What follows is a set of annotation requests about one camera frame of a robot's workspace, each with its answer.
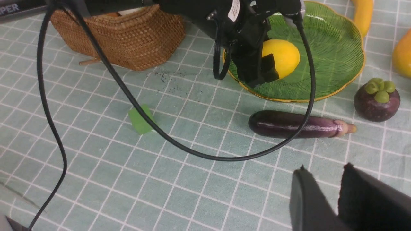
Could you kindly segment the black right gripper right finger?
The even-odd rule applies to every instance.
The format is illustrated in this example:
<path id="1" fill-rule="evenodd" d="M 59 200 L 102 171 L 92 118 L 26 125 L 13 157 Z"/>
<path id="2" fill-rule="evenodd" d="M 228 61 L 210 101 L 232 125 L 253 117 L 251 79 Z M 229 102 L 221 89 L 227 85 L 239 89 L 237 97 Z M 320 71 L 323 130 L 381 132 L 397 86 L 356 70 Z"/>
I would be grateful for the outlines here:
<path id="1" fill-rule="evenodd" d="M 348 163 L 341 180 L 338 218 L 352 231 L 409 231 L 411 198 Z"/>

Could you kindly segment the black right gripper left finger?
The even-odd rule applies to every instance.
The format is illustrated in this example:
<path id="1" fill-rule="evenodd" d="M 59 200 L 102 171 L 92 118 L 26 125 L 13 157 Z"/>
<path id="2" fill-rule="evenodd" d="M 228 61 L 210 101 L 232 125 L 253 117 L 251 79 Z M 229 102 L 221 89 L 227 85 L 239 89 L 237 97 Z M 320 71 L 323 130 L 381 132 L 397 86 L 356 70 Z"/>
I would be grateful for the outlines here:
<path id="1" fill-rule="evenodd" d="M 293 231 L 349 231 L 313 175 L 301 166 L 292 175 L 289 211 Z"/>

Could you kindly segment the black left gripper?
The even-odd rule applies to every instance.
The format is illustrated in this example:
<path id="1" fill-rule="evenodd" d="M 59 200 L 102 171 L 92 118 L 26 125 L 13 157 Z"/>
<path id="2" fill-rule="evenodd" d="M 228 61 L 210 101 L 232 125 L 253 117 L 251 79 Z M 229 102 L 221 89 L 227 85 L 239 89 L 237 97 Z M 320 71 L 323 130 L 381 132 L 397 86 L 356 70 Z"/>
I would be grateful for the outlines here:
<path id="1" fill-rule="evenodd" d="M 273 54 L 262 56 L 270 29 L 267 18 L 276 12 L 275 0 L 191 0 L 189 18 L 217 42 L 214 57 L 225 49 L 237 68 L 237 77 L 255 88 L 279 80 Z"/>

